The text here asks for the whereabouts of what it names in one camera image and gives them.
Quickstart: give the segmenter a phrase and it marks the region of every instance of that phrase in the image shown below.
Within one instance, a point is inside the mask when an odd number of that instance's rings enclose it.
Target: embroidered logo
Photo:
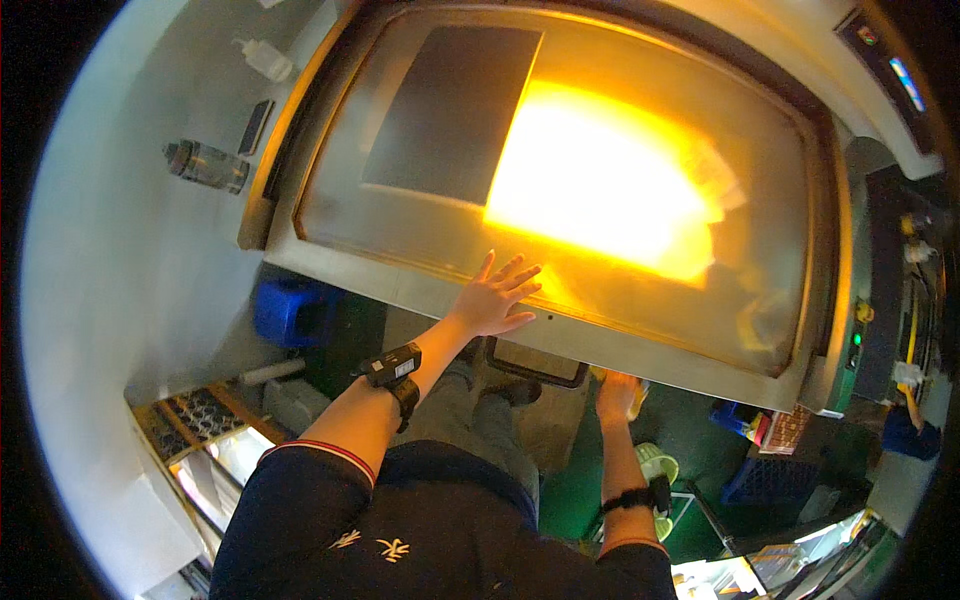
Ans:
[[[410,552],[410,544],[403,543],[400,538],[394,538],[393,542],[386,540],[377,540],[383,545],[387,546],[387,549],[380,553],[381,556],[386,556],[386,560],[390,563],[395,563],[397,559],[402,559],[404,554]]]
[[[348,534],[343,534],[342,536],[340,536],[340,539],[334,541],[333,543],[331,543],[331,544],[327,547],[327,549],[330,549],[330,548],[345,548],[345,547],[351,545],[352,543],[354,543],[355,541],[357,541],[357,540],[359,540],[359,539],[360,539],[360,532],[357,531],[356,529],[354,529],[353,531],[349,532]]]

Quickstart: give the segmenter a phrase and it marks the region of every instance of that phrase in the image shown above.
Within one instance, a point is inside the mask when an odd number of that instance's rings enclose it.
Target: white cylinder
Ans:
[[[240,375],[240,383],[244,385],[259,385],[267,379],[276,379],[277,377],[289,375],[305,367],[306,362],[302,358],[295,358],[242,373]]]
[[[236,41],[243,44],[243,56],[247,64],[270,81],[280,83],[290,76],[294,68],[293,61],[283,56],[269,42],[256,39]]]

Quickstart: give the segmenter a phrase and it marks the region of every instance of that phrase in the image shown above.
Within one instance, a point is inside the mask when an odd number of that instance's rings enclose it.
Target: person's leg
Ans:
[[[464,361],[455,360],[423,399],[407,430],[394,435],[390,446],[416,440],[446,442],[472,452],[469,439],[473,425],[473,369]]]
[[[477,456],[509,473],[540,505],[540,472],[520,447],[514,433],[510,402],[498,394],[484,394],[473,411],[473,433],[482,441]]]

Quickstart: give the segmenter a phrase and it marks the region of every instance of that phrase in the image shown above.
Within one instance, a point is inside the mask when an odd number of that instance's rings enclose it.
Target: wrist strap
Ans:
[[[407,375],[403,375],[400,379],[390,383],[385,383],[383,387],[390,390],[390,393],[400,404],[400,427],[396,429],[396,432],[403,433],[410,425],[410,418],[414,414],[414,409],[417,408],[417,403],[420,402],[420,388]]]
[[[653,508],[654,496],[650,493],[649,488],[633,488],[632,490],[626,490],[616,498],[604,502],[601,511],[605,515],[613,509],[629,509],[633,508],[634,506],[646,506]]]

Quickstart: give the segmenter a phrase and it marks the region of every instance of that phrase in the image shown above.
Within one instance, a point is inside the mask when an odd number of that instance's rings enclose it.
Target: plastic squeeze bottle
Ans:
[[[283,56],[277,48],[263,40],[235,39],[242,46],[243,56],[255,71],[278,84],[290,76],[294,68],[293,61]]]

